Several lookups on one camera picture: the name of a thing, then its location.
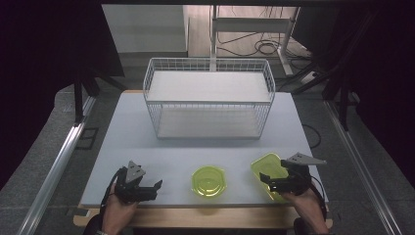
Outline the person's right hand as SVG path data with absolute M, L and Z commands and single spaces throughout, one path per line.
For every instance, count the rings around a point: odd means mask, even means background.
M 293 193 L 282 193 L 281 196 L 293 205 L 300 218 L 305 220 L 315 232 L 329 232 L 320 209 L 319 199 L 311 189 L 298 196 Z

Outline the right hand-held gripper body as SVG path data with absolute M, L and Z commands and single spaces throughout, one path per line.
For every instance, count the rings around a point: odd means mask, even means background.
M 282 160 L 281 166 L 288 172 L 288 176 L 284 179 L 284 192 L 295 193 L 296 195 L 304 193 L 311 186 L 309 167 L 311 165 L 325 165 L 326 163 L 326 161 L 302 153 L 293 154 L 286 160 Z

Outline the white wire two-tier rack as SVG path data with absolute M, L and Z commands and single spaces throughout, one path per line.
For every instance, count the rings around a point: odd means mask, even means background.
M 153 58 L 143 92 L 159 138 L 258 139 L 275 81 L 265 59 Z

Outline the aluminium rail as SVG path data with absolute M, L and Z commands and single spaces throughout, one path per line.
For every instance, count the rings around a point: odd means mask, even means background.
M 357 174 L 362 181 L 363 187 L 368 194 L 375 211 L 381 220 L 386 232 L 389 235 L 403 235 L 399 225 L 396 222 L 395 216 L 392 213 L 391 207 L 389 206 L 386 198 L 381 193 L 378 185 L 376 184 L 372 174 L 367 168 L 365 162 L 361 158 L 361 154 L 358 151 L 354 141 L 350 134 L 345 130 L 338 119 L 338 111 L 334 104 L 329 101 L 323 102 L 330 119 L 332 120 L 339 136 L 346 147 L 347 154 L 349 155 Z
M 33 235 L 41 221 L 46 208 L 58 186 L 58 183 L 67 167 L 75 145 L 85 127 L 92 108 L 96 102 L 94 97 L 88 96 L 81 105 L 82 118 L 79 124 L 75 124 L 69 131 L 63 146 L 45 177 L 32 205 L 30 206 L 21 227 L 16 235 Z

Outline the white metal desk frame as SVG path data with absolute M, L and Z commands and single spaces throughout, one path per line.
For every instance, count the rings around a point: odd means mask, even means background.
M 277 46 L 278 58 L 281 62 L 285 75 L 292 76 L 293 70 L 289 64 L 287 52 L 288 44 L 298 17 L 300 8 L 294 7 L 288 18 L 222 18 L 218 15 L 219 7 L 212 6 L 210 17 L 210 53 L 211 58 L 217 54 L 218 32 L 249 32 L 249 33 L 282 33 L 284 35 Z

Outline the person's left hand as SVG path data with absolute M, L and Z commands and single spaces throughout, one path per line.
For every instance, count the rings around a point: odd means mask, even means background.
M 121 235 L 122 230 L 133 218 L 137 206 L 137 203 L 125 204 L 121 201 L 115 194 L 115 187 L 112 186 L 106 201 L 101 231 L 106 235 Z

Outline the round green plastic container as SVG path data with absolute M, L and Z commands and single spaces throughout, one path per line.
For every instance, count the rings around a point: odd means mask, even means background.
M 204 198 L 220 196 L 227 187 L 225 171 L 214 165 L 204 165 L 192 174 L 192 191 Z

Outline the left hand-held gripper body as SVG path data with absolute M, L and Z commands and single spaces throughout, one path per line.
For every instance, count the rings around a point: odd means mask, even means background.
M 115 194 L 124 203 L 141 202 L 143 200 L 142 190 L 139 186 L 146 171 L 133 161 L 128 166 L 118 171 L 115 184 Z

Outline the white power strip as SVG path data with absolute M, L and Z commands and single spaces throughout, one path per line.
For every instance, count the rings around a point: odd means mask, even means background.
M 318 75 L 317 72 L 315 71 L 311 71 L 309 74 L 307 74 L 300 82 L 302 84 L 307 84 L 308 82 L 310 82 L 311 80 L 313 80 L 314 78 L 316 78 Z

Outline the black metal stand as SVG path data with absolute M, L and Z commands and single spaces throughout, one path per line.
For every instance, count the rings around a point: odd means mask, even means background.
M 299 76 L 315 68 L 321 68 L 323 71 L 313 80 L 291 91 L 293 95 L 299 95 L 323 81 L 328 81 L 321 95 L 325 101 L 331 101 L 336 95 L 340 95 L 338 121 L 344 131 L 348 131 L 347 107 L 350 91 L 350 78 L 346 75 L 346 70 L 350 67 L 352 56 L 356 53 L 357 47 L 361 44 L 376 15 L 375 10 L 365 10 L 361 16 L 356 16 L 356 20 L 348 20 L 343 26 L 334 24 L 334 30 L 341 30 L 343 35 L 335 40 L 332 47 L 321 55 L 315 56 L 311 64 Z
M 90 97 L 97 97 L 100 94 L 100 88 L 96 81 L 96 77 L 101 78 L 109 85 L 124 91 L 127 89 L 125 85 L 115 80 L 111 76 L 104 74 L 102 71 L 95 68 L 82 68 L 76 72 L 76 76 L 73 82 L 74 89 L 74 109 L 75 119 L 74 125 L 78 126 L 81 124 L 85 117 L 86 110 L 83 108 L 83 95 L 82 89 L 85 89 L 86 93 Z

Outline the white cabinet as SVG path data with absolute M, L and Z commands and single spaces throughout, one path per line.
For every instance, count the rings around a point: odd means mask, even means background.
M 119 53 L 187 52 L 188 13 L 182 5 L 102 5 Z

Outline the rectangular green plastic container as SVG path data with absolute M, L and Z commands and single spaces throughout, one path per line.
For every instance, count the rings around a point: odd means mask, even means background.
M 251 163 L 251 171 L 259 182 L 259 185 L 269 198 L 278 204 L 285 204 L 286 200 L 277 192 L 271 192 L 267 184 L 260 180 L 260 174 L 268 175 L 270 178 L 286 178 L 289 173 L 281 166 L 281 159 L 275 153 L 268 153 Z

